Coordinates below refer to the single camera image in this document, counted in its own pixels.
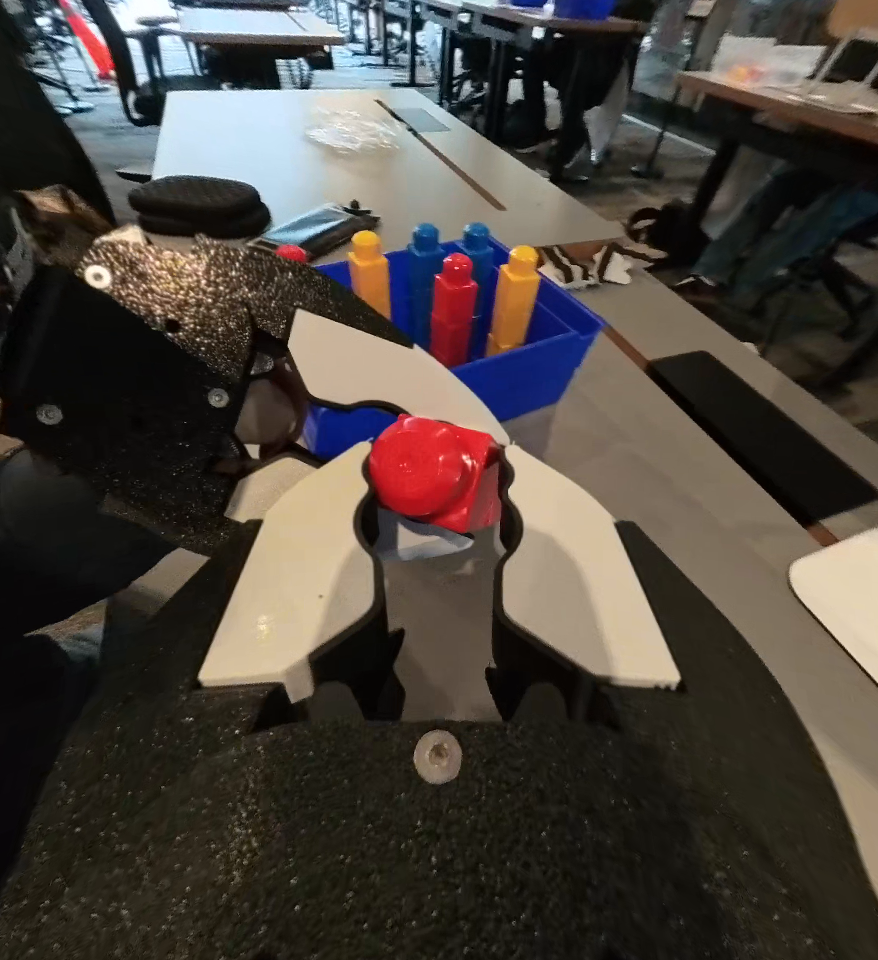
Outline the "blue plastic bin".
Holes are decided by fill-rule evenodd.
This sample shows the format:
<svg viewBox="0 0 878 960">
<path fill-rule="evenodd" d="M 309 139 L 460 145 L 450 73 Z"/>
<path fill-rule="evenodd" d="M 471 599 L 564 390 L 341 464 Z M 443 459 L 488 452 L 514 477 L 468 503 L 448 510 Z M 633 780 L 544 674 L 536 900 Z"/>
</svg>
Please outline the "blue plastic bin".
<svg viewBox="0 0 878 960">
<path fill-rule="evenodd" d="M 541 280 L 524 345 L 476 357 L 453 374 L 504 423 L 556 404 L 581 366 L 604 320 L 550 279 Z M 328 460 L 372 440 L 397 418 L 374 407 L 310 406 L 300 445 Z"/>
</svg>

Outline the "yellow mega block stack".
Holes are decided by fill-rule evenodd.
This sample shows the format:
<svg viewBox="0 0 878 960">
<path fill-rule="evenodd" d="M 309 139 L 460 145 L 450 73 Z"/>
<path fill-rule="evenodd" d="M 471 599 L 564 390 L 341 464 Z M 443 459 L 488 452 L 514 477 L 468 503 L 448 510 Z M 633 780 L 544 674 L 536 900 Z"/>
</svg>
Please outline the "yellow mega block stack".
<svg viewBox="0 0 878 960">
<path fill-rule="evenodd" d="M 497 274 L 486 357 L 524 345 L 540 282 L 538 252 L 532 246 L 512 248 Z"/>
<path fill-rule="evenodd" d="M 371 230 L 361 230 L 354 234 L 350 241 L 348 260 L 352 292 L 390 321 L 392 298 L 389 263 L 378 234 Z"/>
</svg>

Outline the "black office chair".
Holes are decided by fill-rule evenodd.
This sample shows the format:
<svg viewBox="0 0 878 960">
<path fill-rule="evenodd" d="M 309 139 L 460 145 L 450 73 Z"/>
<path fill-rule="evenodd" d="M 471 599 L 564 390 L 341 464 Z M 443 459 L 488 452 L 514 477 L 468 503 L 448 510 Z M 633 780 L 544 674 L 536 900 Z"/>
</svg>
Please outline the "black office chair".
<svg viewBox="0 0 878 960">
<path fill-rule="evenodd" d="M 109 3 L 82 1 L 109 52 L 121 109 L 135 127 L 156 127 L 161 122 L 162 95 L 153 79 L 140 84 L 136 78 L 128 39 Z"/>
</svg>

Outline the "black backpack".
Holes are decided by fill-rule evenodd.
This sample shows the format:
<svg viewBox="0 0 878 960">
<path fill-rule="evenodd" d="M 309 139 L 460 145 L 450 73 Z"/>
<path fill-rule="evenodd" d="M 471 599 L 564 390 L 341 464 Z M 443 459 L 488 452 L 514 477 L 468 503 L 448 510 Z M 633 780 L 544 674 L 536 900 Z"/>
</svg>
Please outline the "black backpack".
<svg viewBox="0 0 878 960">
<path fill-rule="evenodd" d="M 663 267 L 688 267 L 710 244 L 689 202 L 674 198 L 662 207 L 643 207 L 624 222 L 631 241 L 653 248 L 664 257 Z"/>
</svg>

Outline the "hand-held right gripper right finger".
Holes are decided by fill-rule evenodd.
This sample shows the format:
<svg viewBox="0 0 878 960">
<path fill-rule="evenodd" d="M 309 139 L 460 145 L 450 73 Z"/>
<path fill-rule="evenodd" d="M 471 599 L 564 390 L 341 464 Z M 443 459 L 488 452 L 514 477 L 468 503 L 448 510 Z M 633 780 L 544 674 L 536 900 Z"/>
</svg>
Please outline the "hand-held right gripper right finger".
<svg viewBox="0 0 878 960">
<path fill-rule="evenodd" d="M 502 450 L 493 609 L 507 638 L 615 687 L 682 677 L 615 518 L 516 444 Z"/>
</svg>

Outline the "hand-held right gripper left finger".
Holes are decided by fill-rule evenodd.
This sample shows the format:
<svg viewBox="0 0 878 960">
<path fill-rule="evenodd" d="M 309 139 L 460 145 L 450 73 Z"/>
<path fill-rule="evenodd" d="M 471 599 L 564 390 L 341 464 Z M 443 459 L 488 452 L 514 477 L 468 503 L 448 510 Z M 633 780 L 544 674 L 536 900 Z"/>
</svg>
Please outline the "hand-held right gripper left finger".
<svg viewBox="0 0 878 960">
<path fill-rule="evenodd" d="M 198 671 L 203 690 L 317 684 L 314 661 L 373 610 L 381 570 L 357 522 L 371 496 L 365 440 L 300 473 L 263 513 Z"/>
</svg>

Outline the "wooden desk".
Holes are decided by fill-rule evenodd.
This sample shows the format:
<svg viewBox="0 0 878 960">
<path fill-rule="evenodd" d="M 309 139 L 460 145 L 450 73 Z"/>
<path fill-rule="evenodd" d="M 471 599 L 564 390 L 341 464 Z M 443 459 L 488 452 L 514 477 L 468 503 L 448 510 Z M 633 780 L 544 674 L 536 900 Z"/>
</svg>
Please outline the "wooden desk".
<svg viewBox="0 0 878 960">
<path fill-rule="evenodd" d="M 818 102 L 807 102 L 781 91 L 726 82 L 701 71 L 679 73 L 677 84 L 688 93 L 744 109 L 750 114 L 826 131 L 878 148 L 878 114 L 841 112 Z"/>
</svg>

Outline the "person's left forearm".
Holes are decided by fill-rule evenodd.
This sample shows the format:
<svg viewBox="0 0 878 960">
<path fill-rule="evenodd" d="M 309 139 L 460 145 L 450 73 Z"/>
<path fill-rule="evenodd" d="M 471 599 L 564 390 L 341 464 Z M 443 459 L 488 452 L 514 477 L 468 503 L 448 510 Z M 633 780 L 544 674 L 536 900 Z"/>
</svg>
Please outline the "person's left forearm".
<svg viewBox="0 0 878 960">
<path fill-rule="evenodd" d="M 0 641 L 37 633 L 139 581 L 155 610 L 208 557 L 104 509 L 24 448 L 0 458 Z"/>
</svg>

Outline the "black mat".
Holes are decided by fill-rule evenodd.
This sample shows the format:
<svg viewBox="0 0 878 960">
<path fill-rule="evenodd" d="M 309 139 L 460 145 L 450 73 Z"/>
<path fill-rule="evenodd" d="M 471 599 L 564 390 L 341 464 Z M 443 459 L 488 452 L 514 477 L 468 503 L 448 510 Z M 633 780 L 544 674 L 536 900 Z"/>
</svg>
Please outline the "black mat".
<svg viewBox="0 0 878 960">
<path fill-rule="evenodd" d="M 664 357 L 647 374 L 802 526 L 877 502 L 875 485 L 712 354 Z"/>
</svg>

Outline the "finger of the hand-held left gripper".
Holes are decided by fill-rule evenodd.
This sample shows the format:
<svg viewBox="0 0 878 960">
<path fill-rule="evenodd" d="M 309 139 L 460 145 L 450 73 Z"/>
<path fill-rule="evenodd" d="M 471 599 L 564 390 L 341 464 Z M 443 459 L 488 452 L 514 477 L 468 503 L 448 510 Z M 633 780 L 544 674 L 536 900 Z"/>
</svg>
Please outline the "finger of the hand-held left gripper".
<svg viewBox="0 0 878 960">
<path fill-rule="evenodd" d="M 512 442 L 480 397 L 417 345 L 403 346 L 299 308 L 287 346 L 313 403 L 342 410 L 375 407 L 480 431 L 502 447 Z"/>
<path fill-rule="evenodd" d="M 259 522 L 294 486 L 325 464 L 307 450 L 287 450 L 267 461 L 257 462 L 255 469 L 236 484 L 226 519 L 232 522 Z"/>
</svg>

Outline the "black round mesh pad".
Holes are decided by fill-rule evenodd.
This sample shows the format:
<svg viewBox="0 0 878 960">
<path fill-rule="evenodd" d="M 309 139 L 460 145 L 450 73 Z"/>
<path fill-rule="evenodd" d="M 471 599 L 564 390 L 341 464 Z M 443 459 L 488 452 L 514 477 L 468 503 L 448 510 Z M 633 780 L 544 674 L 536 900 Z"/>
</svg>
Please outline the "black round mesh pad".
<svg viewBox="0 0 878 960">
<path fill-rule="evenodd" d="M 169 175 L 135 186 L 128 196 L 149 234 L 243 239 L 262 234 L 272 215 L 250 184 L 205 175 Z"/>
</svg>

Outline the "blue jacket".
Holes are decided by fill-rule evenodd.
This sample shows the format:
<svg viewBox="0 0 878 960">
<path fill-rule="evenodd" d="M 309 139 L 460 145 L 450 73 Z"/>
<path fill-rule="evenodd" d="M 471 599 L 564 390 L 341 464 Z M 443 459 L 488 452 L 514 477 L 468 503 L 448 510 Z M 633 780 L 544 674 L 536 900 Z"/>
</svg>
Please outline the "blue jacket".
<svg viewBox="0 0 878 960">
<path fill-rule="evenodd" d="M 878 193 L 786 167 L 738 204 L 691 272 L 744 294 L 877 217 Z"/>
</svg>

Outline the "clear plastic boxes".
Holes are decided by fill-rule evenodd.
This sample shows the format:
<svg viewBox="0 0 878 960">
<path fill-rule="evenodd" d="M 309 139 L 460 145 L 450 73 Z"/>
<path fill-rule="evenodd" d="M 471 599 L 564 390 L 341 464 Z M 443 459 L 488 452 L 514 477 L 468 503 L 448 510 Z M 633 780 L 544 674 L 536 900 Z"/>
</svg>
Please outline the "clear plastic boxes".
<svg viewBox="0 0 878 960">
<path fill-rule="evenodd" d="M 773 37 L 725 33 L 709 75 L 741 87 L 795 88 L 815 73 L 828 50 L 826 45 L 782 44 Z"/>
</svg>

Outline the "blue mega block stack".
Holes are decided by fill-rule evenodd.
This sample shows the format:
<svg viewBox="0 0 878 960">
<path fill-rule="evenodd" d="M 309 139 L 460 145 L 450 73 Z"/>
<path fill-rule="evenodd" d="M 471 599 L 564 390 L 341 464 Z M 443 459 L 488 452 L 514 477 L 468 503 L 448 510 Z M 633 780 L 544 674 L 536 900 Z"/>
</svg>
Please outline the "blue mega block stack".
<svg viewBox="0 0 878 960">
<path fill-rule="evenodd" d="M 440 233 L 430 222 L 418 224 L 407 246 L 410 334 L 417 346 L 429 352 L 436 275 L 444 252 Z"/>
<path fill-rule="evenodd" d="M 482 222 L 470 222 L 463 230 L 460 241 L 462 252 L 471 262 L 472 279 L 477 285 L 473 315 L 482 315 L 493 278 L 493 246 L 489 228 Z"/>
</svg>

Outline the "grey office table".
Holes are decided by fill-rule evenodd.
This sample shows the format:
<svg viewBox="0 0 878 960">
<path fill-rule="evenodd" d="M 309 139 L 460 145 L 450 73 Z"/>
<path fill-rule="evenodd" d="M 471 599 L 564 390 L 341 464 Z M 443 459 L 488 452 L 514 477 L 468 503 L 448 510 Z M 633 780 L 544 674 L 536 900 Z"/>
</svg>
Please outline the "grey office table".
<svg viewBox="0 0 878 960">
<path fill-rule="evenodd" d="M 279 62 L 303 62 L 347 42 L 305 8 L 182 6 L 167 30 L 196 47 L 219 84 L 238 90 L 280 90 Z"/>
</svg>

